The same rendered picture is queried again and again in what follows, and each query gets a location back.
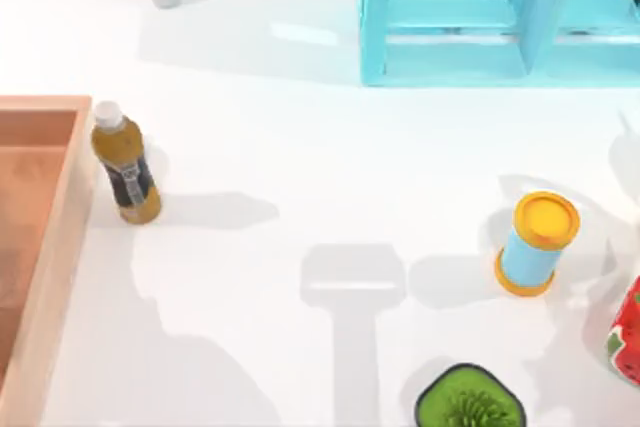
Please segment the light blue rack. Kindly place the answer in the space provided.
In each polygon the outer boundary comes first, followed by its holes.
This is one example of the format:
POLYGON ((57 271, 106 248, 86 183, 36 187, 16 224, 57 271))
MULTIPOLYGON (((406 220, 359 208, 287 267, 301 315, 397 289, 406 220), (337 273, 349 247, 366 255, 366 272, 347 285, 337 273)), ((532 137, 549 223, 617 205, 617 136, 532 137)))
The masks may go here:
POLYGON ((640 0, 358 0, 376 86, 640 87, 640 0))

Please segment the amber bottle with white cap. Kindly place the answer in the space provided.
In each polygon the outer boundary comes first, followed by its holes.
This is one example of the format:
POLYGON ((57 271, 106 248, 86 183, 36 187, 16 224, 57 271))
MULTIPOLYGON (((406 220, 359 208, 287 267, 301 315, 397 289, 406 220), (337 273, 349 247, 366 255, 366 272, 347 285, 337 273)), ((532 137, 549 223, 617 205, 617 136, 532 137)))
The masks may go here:
POLYGON ((94 120, 92 148, 109 177, 120 217, 134 225, 152 222, 162 203, 138 124, 113 101, 97 103, 94 120))

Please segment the blue can with yellow lid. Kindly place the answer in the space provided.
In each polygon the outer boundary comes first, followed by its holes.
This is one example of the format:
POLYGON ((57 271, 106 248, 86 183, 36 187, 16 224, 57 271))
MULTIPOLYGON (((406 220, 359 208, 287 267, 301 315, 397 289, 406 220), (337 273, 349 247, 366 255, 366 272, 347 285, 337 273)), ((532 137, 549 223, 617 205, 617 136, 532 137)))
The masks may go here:
POLYGON ((494 263, 500 285, 516 296, 543 294, 580 224, 577 209, 557 193, 535 191, 522 197, 514 208, 507 241, 494 263))

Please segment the shallow salmon-coloured box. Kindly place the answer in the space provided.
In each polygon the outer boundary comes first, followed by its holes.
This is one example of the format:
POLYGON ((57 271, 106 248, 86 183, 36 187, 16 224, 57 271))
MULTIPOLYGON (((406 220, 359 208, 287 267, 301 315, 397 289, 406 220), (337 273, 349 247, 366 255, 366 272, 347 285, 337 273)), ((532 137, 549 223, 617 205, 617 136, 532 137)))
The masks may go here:
POLYGON ((0 95, 0 388, 65 160, 91 104, 86 95, 0 95))

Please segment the red strawberry-print carton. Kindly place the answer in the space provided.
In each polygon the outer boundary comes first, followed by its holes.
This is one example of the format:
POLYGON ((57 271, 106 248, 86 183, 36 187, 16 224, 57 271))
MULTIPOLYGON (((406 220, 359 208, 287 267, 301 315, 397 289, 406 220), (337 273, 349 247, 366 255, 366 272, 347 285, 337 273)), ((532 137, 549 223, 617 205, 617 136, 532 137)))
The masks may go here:
POLYGON ((613 369, 640 387, 640 276, 625 293, 611 324, 606 347, 613 369))

